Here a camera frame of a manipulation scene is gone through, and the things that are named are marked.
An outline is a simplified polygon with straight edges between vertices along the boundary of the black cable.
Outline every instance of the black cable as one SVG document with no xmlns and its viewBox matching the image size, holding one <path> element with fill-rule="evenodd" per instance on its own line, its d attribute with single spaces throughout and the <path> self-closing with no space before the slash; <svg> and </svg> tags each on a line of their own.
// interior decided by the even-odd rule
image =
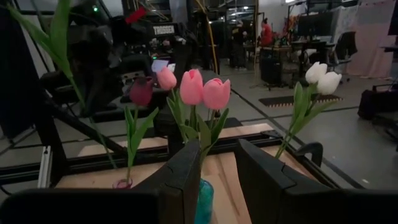
<svg viewBox="0 0 398 224">
<path fill-rule="evenodd" d="M 12 195 L 12 193 L 10 193 L 8 190 L 4 189 L 3 186 L 0 186 L 0 190 L 1 190 L 2 192 L 4 192 L 6 195 L 8 195 L 8 196 Z"/>
</svg>

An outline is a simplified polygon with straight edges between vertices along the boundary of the white tulip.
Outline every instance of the white tulip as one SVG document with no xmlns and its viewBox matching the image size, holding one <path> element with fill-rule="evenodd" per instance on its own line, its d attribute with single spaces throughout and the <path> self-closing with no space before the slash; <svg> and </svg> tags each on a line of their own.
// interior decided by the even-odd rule
<svg viewBox="0 0 398 224">
<path fill-rule="evenodd" d="M 341 80 L 341 74 L 336 72 L 328 72 L 322 75 L 318 81 L 317 90 L 322 95 L 330 95 L 337 89 Z"/>
<path fill-rule="evenodd" d="M 305 74 L 305 79 L 308 83 L 314 84 L 319 81 L 320 77 L 326 74 L 328 70 L 328 65 L 325 63 L 319 64 L 315 62 L 310 69 Z"/>
</svg>

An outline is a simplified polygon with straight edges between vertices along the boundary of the vase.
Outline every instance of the vase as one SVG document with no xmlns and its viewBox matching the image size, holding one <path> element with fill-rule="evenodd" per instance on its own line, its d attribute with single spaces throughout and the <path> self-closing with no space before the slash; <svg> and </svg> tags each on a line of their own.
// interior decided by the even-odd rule
<svg viewBox="0 0 398 224">
<path fill-rule="evenodd" d="M 200 179 L 195 224 L 209 224 L 213 213 L 214 188 L 207 180 Z"/>
<path fill-rule="evenodd" d="M 126 178 L 121 179 L 113 183 L 112 185 L 113 189 L 131 189 L 132 188 L 132 179 L 129 178 L 128 180 Z"/>
</svg>

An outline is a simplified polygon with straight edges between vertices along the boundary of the tulip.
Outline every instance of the tulip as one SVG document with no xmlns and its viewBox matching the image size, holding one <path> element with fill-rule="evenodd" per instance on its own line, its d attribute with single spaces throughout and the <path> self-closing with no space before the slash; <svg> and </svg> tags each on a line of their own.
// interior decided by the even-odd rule
<svg viewBox="0 0 398 224">
<path fill-rule="evenodd" d="M 315 62 L 305 74 L 305 79 L 308 83 L 314 84 L 319 81 L 320 77 L 326 74 L 328 65 L 325 63 L 319 64 Z"/>
<path fill-rule="evenodd" d="M 130 89 L 130 100 L 137 106 L 147 106 L 152 99 L 152 78 L 136 78 Z"/>
<path fill-rule="evenodd" d="M 203 80 L 199 70 L 185 72 L 180 86 L 181 100 L 186 105 L 198 105 L 203 100 Z"/>
<path fill-rule="evenodd" d="M 230 94 L 230 80 L 223 83 L 219 78 L 214 78 L 203 87 L 203 101 L 205 106 L 212 110 L 223 109 L 228 104 Z"/>
<path fill-rule="evenodd" d="M 160 87 L 164 90 L 171 90 L 177 84 L 177 79 L 167 67 L 164 67 L 160 72 L 157 72 L 156 75 Z"/>
<path fill-rule="evenodd" d="M 341 74 L 328 72 L 322 75 L 318 81 L 317 90 L 322 95 L 330 95 L 335 92 L 341 80 Z"/>
</svg>

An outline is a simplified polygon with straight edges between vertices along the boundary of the dark red tulip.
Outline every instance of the dark red tulip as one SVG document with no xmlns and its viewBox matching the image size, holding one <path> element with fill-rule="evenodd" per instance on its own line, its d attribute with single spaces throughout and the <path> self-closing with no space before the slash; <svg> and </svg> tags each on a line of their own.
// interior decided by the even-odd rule
<svg viewBox="0 0 398 224">
<path fill-rule="evenodd" d="M 152 84 L 150 77 L 137 77 L 130 90 L 130 100 L 137 106 L 147 106 L 152 99 Z"/>
</svg>

